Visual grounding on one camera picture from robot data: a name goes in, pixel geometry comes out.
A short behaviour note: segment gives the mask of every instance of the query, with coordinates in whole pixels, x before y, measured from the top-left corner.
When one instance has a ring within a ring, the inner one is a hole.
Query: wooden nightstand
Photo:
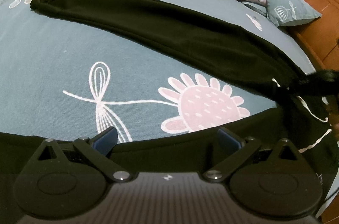
[[[323,224],[339,224],[339,195],[331,202],[321,215]]]
[[[339,70],[339,0],[305,1],[322,16],[288,32],[317,69]]]

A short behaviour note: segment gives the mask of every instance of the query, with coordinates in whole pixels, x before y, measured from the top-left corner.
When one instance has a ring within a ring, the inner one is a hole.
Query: blue bedsheet
[[[118,35],[39,15],[30,1],[0,0],[2,132],[74,140],[114,125],[121,142],[135,141],[275,106]],[[236,0],[162,1],[240,25],[279,47],[305,73],[314,71],[288,34]]]

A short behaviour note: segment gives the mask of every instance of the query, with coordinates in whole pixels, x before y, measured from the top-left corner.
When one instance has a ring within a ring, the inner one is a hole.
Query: white drawstring cord
[[[278,87],[280,87],[279,83],[274,79],[272,78],[272,80],[277,84]],[[328,122],[328,118],[326,118],[325,120],[322,120],[320,118],[318,118],[316,115],[314,115],[311,110],[309,109],[309,107],[307,106],[306,102],[303,100],[302,97],[299,97],[297,96],[297,98],[301,101],[301,104],[307,109],[307,111],[313,116],[315,117],[318,121],[321,121],[321,122]]]
[[[319,143],[321,142],[321,140],[322,140],[327,134],[329,134],[329,133],[331,133],[331,132],[332,132],[332,129],[331,129],[331,128],[328,129],[328,130],[326,131],[326,133],[325,133],[324,135],[322,135],[321,138],[319,138],[318,140],[316,140],[316,142],[315,142],[314,144],[310,144],[308,147],[299,149],[299,152],[300,152],[300,153],[303,153],[303,152],[305,152],[306,150],[315,147],[317,144],[319,144]]]

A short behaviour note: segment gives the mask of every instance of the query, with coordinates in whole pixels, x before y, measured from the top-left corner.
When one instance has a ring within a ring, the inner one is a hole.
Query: blue pillowcase
[[[276,27],[307,24],[321,17],[304,0],[267,0],[267,19]]]

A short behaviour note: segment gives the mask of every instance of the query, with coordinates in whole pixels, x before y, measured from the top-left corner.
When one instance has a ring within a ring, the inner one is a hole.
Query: white whisk print
[[[289,1],[289,5],[291,6],[291,8],[287,9],[283,6],[278,6],[274,9],[274,11],[276,12],[277,16],[279,16],[280,20],[282,22],[284,22],[287,17],[289,16],[289,10],[291,11],[291,14],[292,14],[292,18],[293,19],[296,19],[297,16],[296,16],[296,12],[294,9],[296,9],[297,7],[294,7],[293,6],[293,3],[291,1]]]
[[[98,133],[101,133],[106,128],[113,126],[118,131],[118,140],[120,143],[125,143],[125,142],[133,141],[133,140],[127,127],[123,123],[123,121],[107,105],[157,103],[157,104],[166,104],[166,105],[178,107],[177,104],[172,104],[170,102],[165,102],[165,101],[160,101],[160,100],[134,100],[134,101],[124,101],[124,102],[102,101],[104,94],[107,90],[108,84],[110,82],[110,79],[111,79],[110,68],[107,66],[106,63],[98,61],[92,66],[89,72],[89,88],[94,99],[80,97],[80,96],[71,94],[65,90],[63,91],[63,93],[68,96],[79,99],[79,100],[96,103],[95,121],[96,121]]]

